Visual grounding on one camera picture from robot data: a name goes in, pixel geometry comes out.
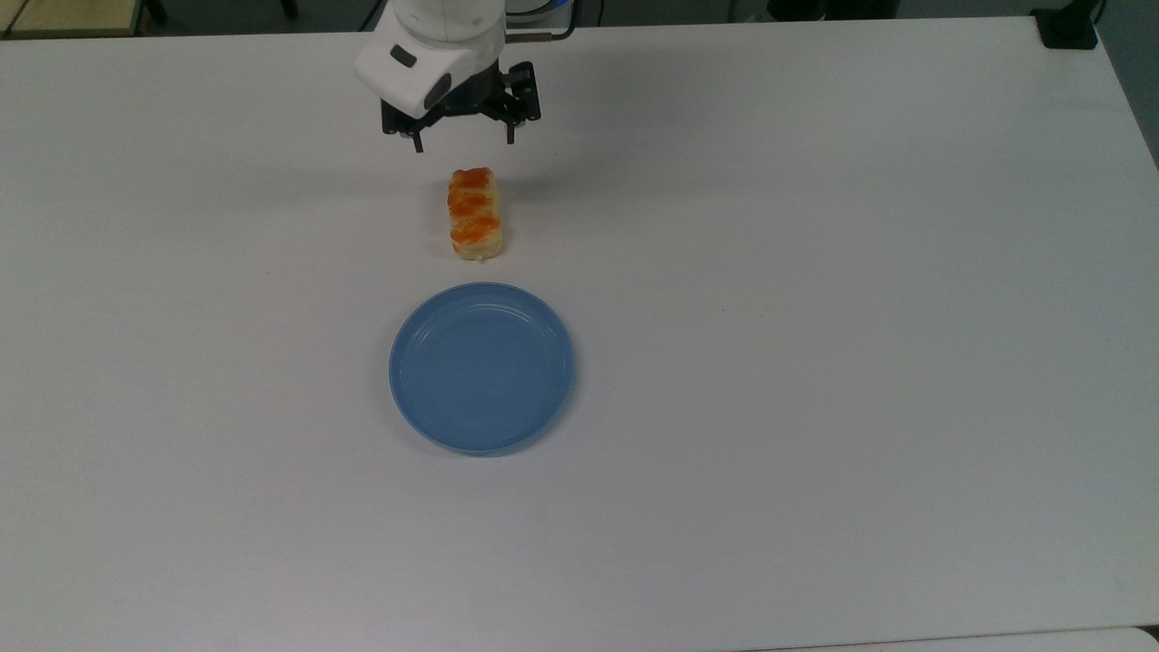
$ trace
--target wooden surface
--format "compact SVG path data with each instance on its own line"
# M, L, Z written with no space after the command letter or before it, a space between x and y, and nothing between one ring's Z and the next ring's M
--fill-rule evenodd
M139 10L140 0L29 0L10 38L132 36Z
M582 29L380 133L370 35L0 43L0 650L704 652L1159 621L1159 176L1033 19ZM454 256L487 164L510 237ZM469 280L531 448L399 415Z

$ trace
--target black clamp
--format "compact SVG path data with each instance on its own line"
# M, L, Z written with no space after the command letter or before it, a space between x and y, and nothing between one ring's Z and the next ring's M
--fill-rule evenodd
M415 151L420 153L423 151L422 130L444 117L482 113L502 122L506 125L509 145L515 142L517 126L541 117L539 88L535 86L535 69L531 61L511 66L506 74L500 72L500 64L495 61L489 68L473 75L435 102L421 118L410 117L388 104L386 100L382 100L381 108L382 133L399 133L403 138L410 138L415 144Z

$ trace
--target cable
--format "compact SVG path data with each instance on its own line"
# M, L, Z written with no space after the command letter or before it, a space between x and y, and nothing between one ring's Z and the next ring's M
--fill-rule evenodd
M370 24L370 21L374 17L374 14L378 13L378 9L379 7L382 6L382 2L386 2L386 0L374 0L374 6L371 7L370 13L366 14L366 20L363 21L363 24L362 27L358 28L358 31L366 31L366 25Z
M5 28L5 30L3 30L3 37L0 37L0 41L7 41L8 39L8 36L12 35L12 28L16 27L16 21L20 20L20 15L22 13L24 13L24 7L27 7L27 6L28 6L28 0L24 0L23 2L20 3L20 8L16 9L15 14L13 14L12 22L8 23L7 28Z
M571 1L571 21L568 22L568 29L563 34L553 34L552 41L563 41L564 38L571 36L571 32L576 30L576 23L580 22L580 0Z

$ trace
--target plate rim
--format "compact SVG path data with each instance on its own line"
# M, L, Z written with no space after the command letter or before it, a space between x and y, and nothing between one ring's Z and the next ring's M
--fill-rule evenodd
M398 372L399 372L400 366L401 366L401 362L400 362L400 350L402 347L400 345L401 345L401 343L403 340L402 336L403 336L403 334L407 334L408 331L409 332L415 331L415 329L413 328L413 323L415 321L415 317L423 312L423 308L425 308L425 307L430 306L431 303L438 301L440 298L445 296L446 294L451 294L451 293L455 293L455 292L461 292L461 291L468 291L471 288L482 288L482 287L498 287L498 288L504 290L504 291L513 291L513 292L516 292L516 293L518 293L518 294L520 294L523 296L526 296L526 298L531 299L533 302L535 302L539 306L541 306L541 308L544 310L546 310L546 313L551 316L551 318L554 320L554 323L552 324L553 328L557 328L557 331L559 331L559 334L561 336L557 339L563 344L563 350L562 350L563 351L563 359L567 362L568 374L567 374L567 380L566 380L566 383L564 383L564 387L563 387L563 391L561 393L561 398L560 398L559 405L555 408L555 411L552 412L551 417L548 417L531 434L529 434L529 435L526 435L526 437L524 437L524 438L522 438L522 439L519 439L519 440L517 440L515 442L511 442L511 444L508 444L508 445L503 445L501 447L482 448L482 449L460 448L460 447L455 447L455 446L449 445L446 442L439 441L435 435L432 435L430 433L427 433L423 428L420 428L411 420L410 416L407 415L407 411L403 410L402 402L399 401L400 390L396 387L398 384L395 383L395 379L398 378ZM436 445L438 445L438 446L440 446L440 447L443 447L443 448L445 448L447 450L453 450L455 453L460 453L460 454L464 454L464 455L472 455L472 456L479 456L479 457L491 456L491 455L503 455L503 454L512 453L512 452L515 452L517 449L522 449L522 448L524 448L526 446L530 446L531 444L538 441L542 435L545 435L548 431L551 431L552 427L559 422L560 417L563 416L563 412L567 410L568 404L570 404L570 402L571 402L571 394L573 394L573 390L575 388L575 378L576 378L575 347L573 347L573 345L571 345L571 334L568 331L567 324L563 323L563 320L560 317L559 313L555 312L555 309L551 305L548 305L547 301L545 301L544 299L539 298L534 293L532 293L532 292L530 292L527 290L524 290L523 287L519 287L517 285L512 285L510 283L501 283L501 281L496 281L496 280L473 280L473 281L469 281L469 283L460 283L458 285L453 285L451 287L446 287L445 290L442 290L442 291L432 294L431 296L427 298L427 300L424 300L423 302L418 303L418 306L415 307L410 312L409 315L407 315L407 318L402 322L402 325L400 325L398 334L395 334L395 336L394 336L394 343L391 345L391 359L389 359L388 368L387 368L387 379L388 379L388 382L389 382L389 386L391 386L391 397L394 400L395 408L399 410L399 413L402 415L402 418L407 422L408 426L410 426L416 433L421 434L428 441L430 441L432 444L436 444Z

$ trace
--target white robot arm housing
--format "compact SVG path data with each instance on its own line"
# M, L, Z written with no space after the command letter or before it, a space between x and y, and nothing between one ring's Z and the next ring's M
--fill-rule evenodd
M391 0L355 61L381 98L382 131L422 152L420 132L443 117L486 115L506 124L508 142L516 126L539 119L531 63L500 72L505 19L504 0Z

